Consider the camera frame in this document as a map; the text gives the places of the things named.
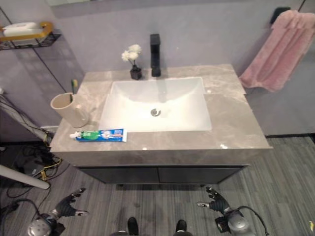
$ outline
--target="white pole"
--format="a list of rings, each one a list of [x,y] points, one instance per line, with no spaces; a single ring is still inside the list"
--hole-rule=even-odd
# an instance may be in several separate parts
[[[4,176],[42,189],[49,188],[49,183],[7,168],[3,165],[0,165],[0,176]]]

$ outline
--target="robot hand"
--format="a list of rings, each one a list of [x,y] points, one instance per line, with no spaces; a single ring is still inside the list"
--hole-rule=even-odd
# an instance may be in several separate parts
[[[210,203],[197,202],[198,207],[219,211],[223,216],[215,219],[220,233],[230,232],[233,236],[255,236],[248,221],[238,209],[232,209],[227,200],[211,187],[206,187]]]
[[[87,216],[89,213],[84,210],[77,210],[74,209],[70,203],[75,202],[75,198],[78,198],[81,196],[81,193],[85,191],[85,188],[80,188],[73,193],[71,193],[69,196],[65,197],[62,199],[57,205],[54,210],[52,210],[50,213],[54,215],[56,219],[60,217],[67,217],[67,216],[74,216],[74,215],[79,215],[79,216]]]
[[[197,202],[198,207],[205,207],[211,210],[219,211],[222,215],[225,215],[228,211],[231,210],[231,207],[227,200],[222,197],[216,190],[211,187],[206,187],[207,193],[209,193],[209,198],[214,201],[210,203]]]
[[[75,202],[75,198],[81,196],[81,193],[85,191],[85,188],[80,188],[69,196],[62,199],[56,208],[50,211],[48,214],[41,214],[37,219],[32,221],[28,226],[29,236],[60,236],[65,230],[63,224],[58,222],[58,219],[63,216],[82,215],[86,216],[89,213],[84,210],[74,209],[70,203]]]

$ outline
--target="toothbrush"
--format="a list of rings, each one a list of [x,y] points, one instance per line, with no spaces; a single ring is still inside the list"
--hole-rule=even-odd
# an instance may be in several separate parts
[[[78,81],[75,79],[71,80],[72,94],[70,95],[70,102],[72,102],[72,100],[73,100],[72,96],[75,94],[74,93],[74,87],[78,87]]]

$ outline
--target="beige cup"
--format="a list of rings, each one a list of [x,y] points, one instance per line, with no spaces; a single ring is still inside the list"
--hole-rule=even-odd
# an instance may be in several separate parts
[[[74,128],[80,128],[88,123],[89,114],[78,102],[78,95],[73,95],[71,102],[71,92],[59,94],[50,102],[50,106],[65,118]]]

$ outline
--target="flower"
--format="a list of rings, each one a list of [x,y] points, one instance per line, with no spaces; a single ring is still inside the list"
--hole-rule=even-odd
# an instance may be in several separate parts
[[[123,61],[129,60],[129,51],[124,51],[124,53],[122,54],[122,59]]]
[[[129,47],[129,51],[139,54],[141,52],[141,47],[138,44],[133,44]]]
[[[129,52],[129,59],[136,60],[138,58],[138,54],[136,52]]]

